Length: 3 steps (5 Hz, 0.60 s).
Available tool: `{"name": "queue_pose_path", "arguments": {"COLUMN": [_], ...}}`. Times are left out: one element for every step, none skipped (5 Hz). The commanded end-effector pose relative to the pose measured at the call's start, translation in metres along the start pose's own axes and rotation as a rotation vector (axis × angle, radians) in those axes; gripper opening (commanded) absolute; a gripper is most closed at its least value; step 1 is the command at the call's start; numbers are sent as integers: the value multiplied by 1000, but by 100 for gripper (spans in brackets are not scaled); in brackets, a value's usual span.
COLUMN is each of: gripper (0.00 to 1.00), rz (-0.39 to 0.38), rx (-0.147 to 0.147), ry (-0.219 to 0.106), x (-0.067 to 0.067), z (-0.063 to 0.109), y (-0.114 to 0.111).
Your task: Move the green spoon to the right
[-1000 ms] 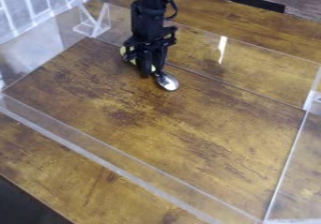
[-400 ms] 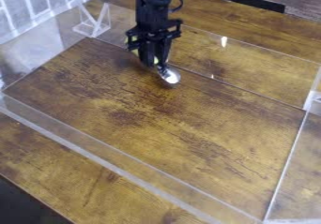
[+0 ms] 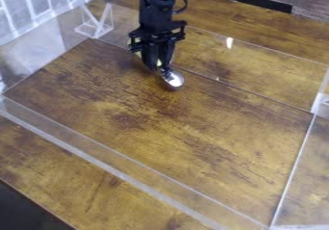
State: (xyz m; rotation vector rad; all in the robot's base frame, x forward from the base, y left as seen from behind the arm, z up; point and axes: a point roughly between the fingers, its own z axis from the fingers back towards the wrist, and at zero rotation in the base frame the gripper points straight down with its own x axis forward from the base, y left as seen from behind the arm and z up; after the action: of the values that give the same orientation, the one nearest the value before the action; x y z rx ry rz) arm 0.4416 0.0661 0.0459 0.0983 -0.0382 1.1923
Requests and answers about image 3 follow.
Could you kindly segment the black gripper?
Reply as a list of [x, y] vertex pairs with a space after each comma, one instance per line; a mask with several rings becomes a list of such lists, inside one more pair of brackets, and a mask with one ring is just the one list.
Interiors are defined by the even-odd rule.
[[185, 39], [186, 21], [173, 16], [186, 8], [188, 0], [140, 0], [140, 27], [129, 33], [129, 50], [142, 52], [144, 63], [152, 71], [157, 70], [160, 56], [164, 75], [172, 72], [176, 42]]

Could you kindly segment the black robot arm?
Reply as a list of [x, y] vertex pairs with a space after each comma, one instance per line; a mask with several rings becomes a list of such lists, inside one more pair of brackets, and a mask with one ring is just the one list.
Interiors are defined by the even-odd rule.
[[160, 69], [165, 77], [173, 73], [176, 44], [185, 39], [186, 21], [173, 16], [186, 8], [188, 0], [141, 0], [140, 27], [129, 33], [129, 50], [140, 52], [149, 69]]

